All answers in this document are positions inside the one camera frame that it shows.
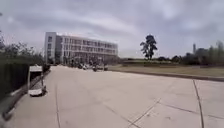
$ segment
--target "cloudy sky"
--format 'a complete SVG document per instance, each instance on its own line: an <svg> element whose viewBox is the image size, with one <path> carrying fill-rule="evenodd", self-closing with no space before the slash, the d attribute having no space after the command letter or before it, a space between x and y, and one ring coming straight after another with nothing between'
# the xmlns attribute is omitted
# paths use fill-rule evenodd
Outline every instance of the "cloudy sky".
<svg viewBox="0 0 224 128"><path fill-rule="evenodd" d="M115 42L121 57L142 57L147 34L158 42L156 56L224 41L223 0L1 0L0 12L6 43L39 51L47 31Z"/></svg>

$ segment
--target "curb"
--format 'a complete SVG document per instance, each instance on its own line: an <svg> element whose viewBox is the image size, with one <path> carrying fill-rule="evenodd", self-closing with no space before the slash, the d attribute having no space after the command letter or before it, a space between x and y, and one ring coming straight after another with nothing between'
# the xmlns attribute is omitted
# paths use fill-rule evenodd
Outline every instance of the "curb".
<svg viewBox="0 0 224 128"><path fill-rule="evenodd" d="M50 73L50 70L44 73L44 77L46 77ZM37 82L40 81L40 76L34 78L30 85L34 86ZM20 100L20 98L25 95L27 92L27 84L23 85L21 89L13 96L8 96L2 100L0 103L0 118L2 117L4 120L7 120L10 117L9 112L14 108L15 104Z"/></svg>
<svg viewBox="0 0 224 128"><path fill-rule="evenodd" d="M195 76L195 75L184 75L184 74L174 74L174 73L153 73L153 72L145 73L145 72L138 72L138 71L121 71L121 70L113 70L113 69L108 69L108 71L224 82L224 77Z"/></svg>

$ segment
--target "building facade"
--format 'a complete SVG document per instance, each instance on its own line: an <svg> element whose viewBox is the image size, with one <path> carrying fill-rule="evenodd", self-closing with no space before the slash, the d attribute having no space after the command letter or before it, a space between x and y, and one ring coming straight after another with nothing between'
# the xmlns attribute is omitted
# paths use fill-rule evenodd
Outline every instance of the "building facade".
<svg viewBox="0 0 224 128"><path fill-rule="evenodd" d="M117 58L118 45L106 41L46 32L44 55L47 63L66 64L77 59L88 62L93 57L111 60Z"/></svg>

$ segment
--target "concrete pavement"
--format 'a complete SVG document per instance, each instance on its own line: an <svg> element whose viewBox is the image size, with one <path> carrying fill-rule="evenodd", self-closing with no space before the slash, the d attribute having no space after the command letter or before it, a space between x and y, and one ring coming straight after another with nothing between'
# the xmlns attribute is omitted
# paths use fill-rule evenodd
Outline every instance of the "concrete pavement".
<svg viewBox="0 0 224 128"><path fill-rule="evenodd" d="M45 79L48 93L25 95L9 127L201 128L202 122L204 128L224 127L221 82L195 80L194 85L191 79L62 66L51 70Z"/></svg>

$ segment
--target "lawn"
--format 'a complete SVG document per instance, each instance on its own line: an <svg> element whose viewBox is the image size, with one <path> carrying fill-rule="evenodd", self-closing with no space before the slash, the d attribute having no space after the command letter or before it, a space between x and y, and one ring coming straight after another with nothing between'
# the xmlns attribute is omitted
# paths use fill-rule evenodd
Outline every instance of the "lawn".
<svg viewBox="0 0 224 128"><path fill-rule="evenodd" d="M196 76L212 76L224 77L224 68L212 67L201 68L199 66L177 66L177 67L123 67L111 66L109 70L113 71L133 71L139 73L174 73L174 74L187 74Z"/></svg>

